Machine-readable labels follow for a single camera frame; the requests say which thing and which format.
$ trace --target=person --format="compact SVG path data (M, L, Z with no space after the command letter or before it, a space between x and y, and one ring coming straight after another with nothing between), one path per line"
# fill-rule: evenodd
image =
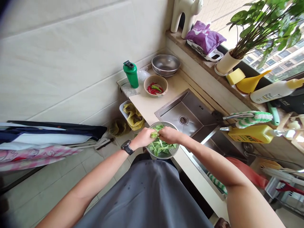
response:
M153 131L144 128L123 149L97 165L37 228L213 227L179 180L177 170L166 160L135 159L128 172L84 216L91 200L111 180L130 151L155 140L150 137ZM188 148L226 186L231 227L285 227L258 189L222 155L175 129L164 127L159 134L169 144Z

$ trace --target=green water bottle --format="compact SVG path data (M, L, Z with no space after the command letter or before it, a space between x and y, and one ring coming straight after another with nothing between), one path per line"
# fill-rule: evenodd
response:
M129 60L123 63L123 70L126 73L132 88L138 88L137 67Z

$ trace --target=wristwatch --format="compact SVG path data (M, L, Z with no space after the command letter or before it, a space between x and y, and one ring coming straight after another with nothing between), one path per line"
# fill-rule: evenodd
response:
M129 155L131 155L132 153L134 153L134 151L130 148L130 142L131 142L131 140L127 140L120 147L122 150L124 150L125 152L127 152Z

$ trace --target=dish soap bottle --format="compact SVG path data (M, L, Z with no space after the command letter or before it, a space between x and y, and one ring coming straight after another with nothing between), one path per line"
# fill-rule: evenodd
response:
M297 88L303 86L304 78L291 79L289 81L278 81L264 88L254 91L250 94L250 98L254 103L261 104L267 101L275 100L281 97L288 96Z
M228 135L237 142L270 143L275 136L293 137L294 130L278 131L268 125L253 125L244 129L233 128Z
M131 84L131 87L136 89L138 88L138 77L137 77L137 67L134 63L131 63L129 60L123 63L123 70L127 75L127 78Z

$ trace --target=sink drain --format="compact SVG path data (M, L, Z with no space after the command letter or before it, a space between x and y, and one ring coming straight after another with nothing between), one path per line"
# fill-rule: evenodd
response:
M189 122L189 119L188 119L188 117L186 117L186 116L180 116L179 122L180 122L180 124L182 124L182 125L186 125L186 124Z

